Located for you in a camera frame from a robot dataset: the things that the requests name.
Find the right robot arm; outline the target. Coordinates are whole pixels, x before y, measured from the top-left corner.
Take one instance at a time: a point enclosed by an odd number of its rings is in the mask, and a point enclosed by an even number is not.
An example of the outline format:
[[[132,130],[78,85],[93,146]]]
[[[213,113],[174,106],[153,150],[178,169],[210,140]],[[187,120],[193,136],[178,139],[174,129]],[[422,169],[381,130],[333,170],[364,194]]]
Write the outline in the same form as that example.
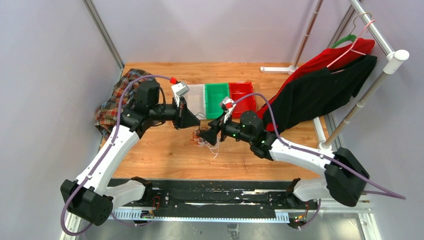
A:
[[[199,137],[213,146],[231,137],[249,143],[250,150],[261,159],[290,163],[318,174],[315,179],[292,181],[285,200],[294,209],[306,201],[326,198],[355,207],[370,178],[347,148],[320,150],[280,139],[274,132],[264,129],[263,121],[253,111],[244,112],[239,122],[223,113],[208,125],[209,129],[199,133]]]

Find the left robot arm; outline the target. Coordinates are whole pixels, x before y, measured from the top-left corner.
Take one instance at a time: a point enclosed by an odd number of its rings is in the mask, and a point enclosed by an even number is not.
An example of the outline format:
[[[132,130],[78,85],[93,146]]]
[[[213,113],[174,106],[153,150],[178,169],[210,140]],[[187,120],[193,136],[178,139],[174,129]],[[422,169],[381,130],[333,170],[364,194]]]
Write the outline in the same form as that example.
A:
[[[200,125],[200,120],[188,109],[184,95],[189,87],[175,79],[172,83],[171,103],[159,104],[160,84],[154,80],[140,82],[136,96],[125,110],[118,110],[118,120],[110,138],[92,162],[75,180],[64,180],[60,192],[65,202],[63,212],[69,212],[91,225],[102,225],[113,210],[130,202],[149,206],[153,184],[141,177],[133,177],[118,186],[109,186],[113,173],[129,150],[156,122],[171,121],[174,127],[185,129]]]

